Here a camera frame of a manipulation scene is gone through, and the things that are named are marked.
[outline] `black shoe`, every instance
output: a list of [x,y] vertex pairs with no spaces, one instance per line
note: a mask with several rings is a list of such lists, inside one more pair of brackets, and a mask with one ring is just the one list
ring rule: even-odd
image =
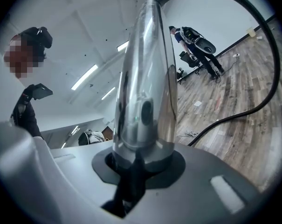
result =
[[221,67],[221,68],[219,68],[219,72],[220,72],[221,74],[223,74],[223,73],[225,73],[225,70]]
[[210,80],[216,80],[217,76],[216,75],[211,75]]

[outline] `ceiling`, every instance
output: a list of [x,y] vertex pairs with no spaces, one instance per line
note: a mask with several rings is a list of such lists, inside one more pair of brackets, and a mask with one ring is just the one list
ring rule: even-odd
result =
[[[0,29],[0,52],[14,34],[45,26],[53,37],[52,47],[45,50],[47,59],[21,81],[25,86],[43,83],[68,103],[98,107],[112,99],[101,100],[118,86],[124,50],[118,52],[117,46],[129,39],[144,1],[19,0]],[[94,64],[98,69],[71,90]]]

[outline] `wood plank flooring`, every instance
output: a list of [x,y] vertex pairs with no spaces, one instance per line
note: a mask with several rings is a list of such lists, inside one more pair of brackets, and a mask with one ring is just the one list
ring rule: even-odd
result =
[[[282,66],[282,29],[269,23],[278,43]],[[257,106],[268,94],[273,77],[273,58],[261,29],[219,57],[225,70],[238,62],[216,84],[206,70],[191,74],[178,85],[176,142],[187,145],[193,137],[184,131],[200,132],[222,119]],[[202,102],[199,107],[193,104]],[[282,71],[278,92],[262,110],[217,126],[195,145],[221,158],[246,176],[260,191],[274,179],[282,163]]]

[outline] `black pants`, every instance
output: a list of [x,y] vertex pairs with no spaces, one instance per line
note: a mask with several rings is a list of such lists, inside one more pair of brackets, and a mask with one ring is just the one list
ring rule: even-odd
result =
[[206,68],[206,70],[208,71],[208,73],[210,75],[215,75],[215,72],[213,70],[213,68],[211,67],[210,63],[207,61],[206,57],[208,57],[212,62],[213,64],[216,66],[217,69],[220,69],[222,68],[220,63],[218,62],[218,60],[215,58],[214,55],[212,54],[207,54],[201,50],[199,50],[198,48],[196,47],[192,47],[192,49],[190,50],[193,55],[199,60],[202,62],[202,64],[204,65],[204,67]]

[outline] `person's leg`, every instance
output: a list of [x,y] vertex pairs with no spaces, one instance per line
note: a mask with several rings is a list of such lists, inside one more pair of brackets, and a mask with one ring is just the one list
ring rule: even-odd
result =
[[212,61],[212,63],[216,66],[217,69],[219,69],[220,72],[224,72],[224,70],[223,70],[221,64],[220,64],[219,61],[215,58],[214,55],[205,53],[205,56],[208,57],[208,58]]
[[215,76],[215,72],[213,70],[213,68],[211,67],[210,63],[207,61],[204,53],[202,51],[200,51],[199,49],[193,49],[191,51],[193,53],[193,55],[202,62],[202,64],[204,65],[204,67],[206,68],[206,70],[208,71],[208,73],[211,76]]

